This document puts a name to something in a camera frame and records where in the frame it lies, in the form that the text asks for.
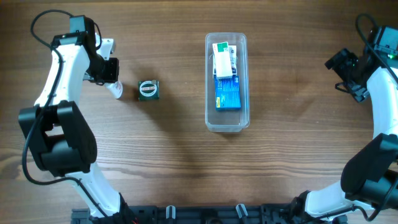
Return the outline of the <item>Hansaplast plaster box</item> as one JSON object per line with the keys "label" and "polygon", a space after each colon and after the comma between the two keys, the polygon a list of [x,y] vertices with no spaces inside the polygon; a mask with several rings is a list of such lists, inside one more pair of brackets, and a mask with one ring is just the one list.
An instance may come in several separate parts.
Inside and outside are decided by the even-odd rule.
{"label": "Hansaplast plaster box", "polygon": [[[236,56],[236,46],[235,45],[229,45],[229,54],[230,54],[230,59],[231,59],[232,73],[234,76],[234,75],[237,75],[237,68],[236,68],[237,56]],[[213,55],[213,76],[216,78],[214,55]]]}

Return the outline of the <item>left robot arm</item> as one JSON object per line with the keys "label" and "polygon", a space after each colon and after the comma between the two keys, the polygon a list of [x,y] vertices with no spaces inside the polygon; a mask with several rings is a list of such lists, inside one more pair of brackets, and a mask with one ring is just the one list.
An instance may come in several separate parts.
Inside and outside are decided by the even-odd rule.
{"label": "left robot arm", "polygon": [[123,197],[115,191],[97,163],[97,143],[79,107],[82,83],[123,88],[113,39],[104,39],[92,19],[69,15],[70,30],[45,43],[52,66],[45,87],[30,108],[19,112],[25,136],[22,171],[35,185],[69,182],[90,209],[92,223],[129,223],[134,219]]}

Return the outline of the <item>blue lozenge box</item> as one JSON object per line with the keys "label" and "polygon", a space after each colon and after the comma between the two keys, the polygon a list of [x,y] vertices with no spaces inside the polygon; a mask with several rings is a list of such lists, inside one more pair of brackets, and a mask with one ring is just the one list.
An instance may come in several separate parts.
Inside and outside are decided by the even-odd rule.
{"label": "blue lozenge box", "polygon": [[240,110],[241,99],[239,89],[239,77],[233,75],[231,78],[215,79],[215,109]]}

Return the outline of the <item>white glue bottle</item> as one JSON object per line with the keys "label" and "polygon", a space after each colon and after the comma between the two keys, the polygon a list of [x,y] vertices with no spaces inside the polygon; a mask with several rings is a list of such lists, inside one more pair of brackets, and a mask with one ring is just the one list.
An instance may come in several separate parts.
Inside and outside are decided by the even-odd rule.
{"label": "white glue bottle", "polygon": [[119,99],[123,94],[123,84],[120,81],[115,83],[105,83],[106,89],[111,92],[115,99]]}

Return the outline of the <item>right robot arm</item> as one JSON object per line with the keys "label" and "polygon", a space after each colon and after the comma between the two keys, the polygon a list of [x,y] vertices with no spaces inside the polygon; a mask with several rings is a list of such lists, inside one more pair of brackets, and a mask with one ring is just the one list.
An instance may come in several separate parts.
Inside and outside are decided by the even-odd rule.
{"label": "right robot arm", "polygon": [[305,191],[286,205],[265,205],[264,218],[285,223],[346,223],[359,210],[373,221],[385,209],[397,209],[397,29],[374,26],[357,57],[340,50],[325,66],[341,82],[336,89],[358,103],[370,98],[373,108],[372,140],[345,165],[339,182],[321,190]]}

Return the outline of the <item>white green medicine box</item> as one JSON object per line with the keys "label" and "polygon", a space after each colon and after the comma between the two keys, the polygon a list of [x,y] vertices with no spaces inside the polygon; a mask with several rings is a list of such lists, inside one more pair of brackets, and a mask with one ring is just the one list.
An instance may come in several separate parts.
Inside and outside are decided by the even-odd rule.
{"label": "white green medicine box", "polygon": [[213,44],[217,79],[231,78],[233,76],[228,42]]}

